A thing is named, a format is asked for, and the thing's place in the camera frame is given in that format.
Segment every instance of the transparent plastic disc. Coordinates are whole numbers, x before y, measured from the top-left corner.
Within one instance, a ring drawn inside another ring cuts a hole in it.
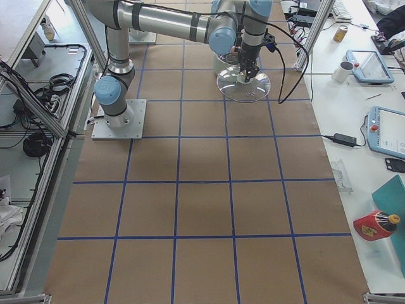
[[[238,66],[231,66],[222,70],[216,85],[227,98],[236,101],[253,102],[267,96],[270,91],[270,79],[259,71],[255,78],[244,82],[245,77],[239,73]]]

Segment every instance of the red spray bottle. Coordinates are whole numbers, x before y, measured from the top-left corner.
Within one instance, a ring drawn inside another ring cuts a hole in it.
[[[397,230],[400,218],[396,214],[389,215],[381,210],[375,210],[365,217],[353,222],[358,234],[367,241],[387,238]]]

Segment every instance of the can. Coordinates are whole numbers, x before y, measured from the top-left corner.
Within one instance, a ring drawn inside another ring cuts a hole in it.
[[[345,25],[341,25],[337,29],[336,34],[333,37],[333,40],[336,41],[336,42],[342,42],[342,40],[343,40],[344,36],[346,35],[346,33],[347,33],[347,27]]]

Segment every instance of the teal box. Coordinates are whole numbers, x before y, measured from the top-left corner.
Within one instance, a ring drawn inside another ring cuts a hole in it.
[[[372,196],[378,209],[388,214],[398,214],[401,218],[397,224],[397,231],[390,238],[405,277],[405,187],[399,175],[378,188]]]

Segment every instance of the robotic arm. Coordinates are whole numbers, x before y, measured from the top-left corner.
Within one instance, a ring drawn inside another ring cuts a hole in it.
[[[96,83],[94,91],[112,127],[130,120],[125,94],[135,71],[129,59],[128,28],[209,44],[216,54],[235,47],[246,83],[259,72],[260,49],[272,37],[264,23],[245,17],[267,22],[272,0],[214,0],[210,16],[126,0],[87,0],[87,4],[108,27],[109,75]]]

